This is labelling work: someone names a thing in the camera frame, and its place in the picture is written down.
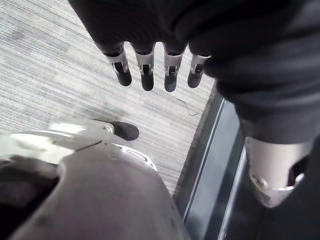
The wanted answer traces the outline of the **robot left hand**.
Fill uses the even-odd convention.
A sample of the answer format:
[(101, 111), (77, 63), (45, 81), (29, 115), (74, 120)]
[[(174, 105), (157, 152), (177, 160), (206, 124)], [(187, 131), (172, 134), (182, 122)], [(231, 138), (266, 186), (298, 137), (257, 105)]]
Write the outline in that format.
[(185, 45), (234, 104), (257, 198), (280, 205), (302, 181), (295, 168), (320, 134), (317, 0), (72, 0), (101, 51)]

